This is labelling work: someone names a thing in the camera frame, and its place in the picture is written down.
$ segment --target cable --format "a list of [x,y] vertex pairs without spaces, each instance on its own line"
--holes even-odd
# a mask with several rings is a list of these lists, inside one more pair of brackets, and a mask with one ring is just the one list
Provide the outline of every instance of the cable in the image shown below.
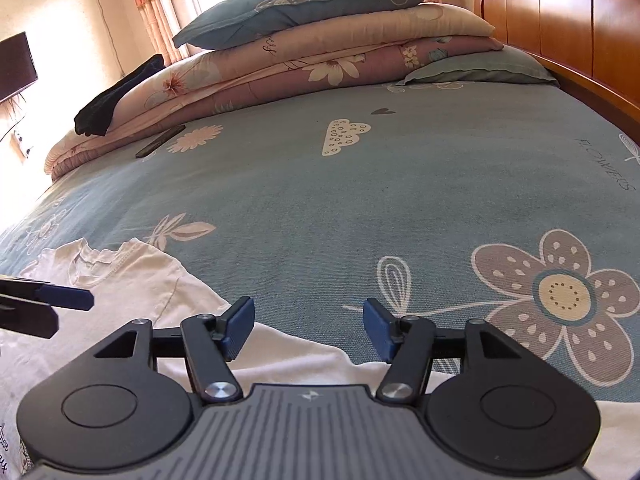
[[24,116],[23,116],[21,119],[18,119],[18,121],[17,121],[17,122],[15,122],[15,123],[14,123],[14,125],[13,125],[11,128],[9,128],[9,129],[4,133],[4,135],[2,136],[2,138],[0,138],[0,142],[2,142],[2,141],[4,140],[4,138],[9,134],[9,132],[10,132],[11,130],[13,130],[13,129],[18,125],[18,124],[20,124],[20,121],[21,121],[23,118],[24,118]]
[[122,68],[122,63],[120,62],[120,57],[118,56],[118,51],[116,50],[116,46],[113,43],[113,36],[111,35],[111,31],[109,30],[109,25],[107,25],[107,20],[104,17],[104,9],[102,8],[102,4],[100,3],[100,0],[95,0],[98,3],[98,7],[100,7],[100,15],[102,16],[102,21],[104,22],[104,28],[107,29],[107,34],[109,36],[109,41],[111,43],[111,48],[113,49],[113,53],[116,56],[116,61],[118,62],[118,66],[120,67],[120,76],[124,77],[127,74],[124,72],[124,69]]

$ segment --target wall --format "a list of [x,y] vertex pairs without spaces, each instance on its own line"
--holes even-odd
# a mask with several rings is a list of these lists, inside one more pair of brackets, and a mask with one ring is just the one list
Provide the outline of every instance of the wall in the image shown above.
[[44,158],[73,127],[78,110],[151,56],[150,41],[145,45],[132,31],[132,22],[139,20],[140,28],[142,19],[129,1],[100,0],[107,28],[98,0],[0,0],[0,39],[26,31],[38,72],[23,92],[27,115],[19,126],[34,145],[29,158],[22,160],[11,136],[0,142],[0,231],[50,184]]

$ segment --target folded quilt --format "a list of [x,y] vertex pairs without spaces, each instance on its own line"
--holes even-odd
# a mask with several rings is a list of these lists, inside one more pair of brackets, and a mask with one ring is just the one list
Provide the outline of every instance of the folded quilt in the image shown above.
[[[439,36],[488,37],[494,27],[461,7],[421,4],[409,9],[340,16],[300,25],[226,50],[204,52],[175,63],[131,89],[116,105],[107,137],[119,126],[148,110],[167,104],[195,91],[228,84],[273,66],[296,69],[306,58],[344,50],[407,42]],[[196,97],[200,99],[210,92]],[[49,151],[45,172],[50,174],[57,159],[85,142],[71,131]]]
[[[117,148],[163,130],[222,112],[246,108],[300,94],[330,88],[378,84],[402,79],[409,72],[430,62],[471,52],[502,49],[494,38],[445,36],[421,38],[392,44],[354,56],[307,64],[262,78],[254,78],[213,92],[163,117],[148,118],[146,128],[118,128],[111,135],[91,139],[61,156],[52,168],[57,180],[72,169]],[[150,110],[154,114],[159,108]]]

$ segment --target blue gripper pad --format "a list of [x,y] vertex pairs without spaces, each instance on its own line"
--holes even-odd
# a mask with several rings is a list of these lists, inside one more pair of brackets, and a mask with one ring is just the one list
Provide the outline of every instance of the blue gripper pad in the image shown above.
[[254,329],[255,305],[254,300],[243,296],[220,316],[226,320],[225,337],[220,341],[220,350],[226,361],[238,357],[242,345]]
[[75,310],[90,310],[94,306],[94,295],[83,288],[46,283],[36,291],[36,294],[40,301],[53,306]]
[[391,325],[396,318],[378,300],[369,298],[362,305],[362,323],[373,348],[383,361],[390,363],[400,345],[391,341]]

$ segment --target blue pillow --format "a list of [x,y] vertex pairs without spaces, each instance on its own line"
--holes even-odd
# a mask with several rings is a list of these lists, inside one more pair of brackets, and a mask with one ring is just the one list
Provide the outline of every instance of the blue pillow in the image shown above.
[[415,7],[424,0],[225,0],[205,10],[174,37],[185,43],[220,50],[250,43],[279,30],[379,10]]
[[505,45],[502,50],[452,56],[418,68],[399,85],[483,81],[494,83],[549,83],[559,86],[551,73],[526,52]]

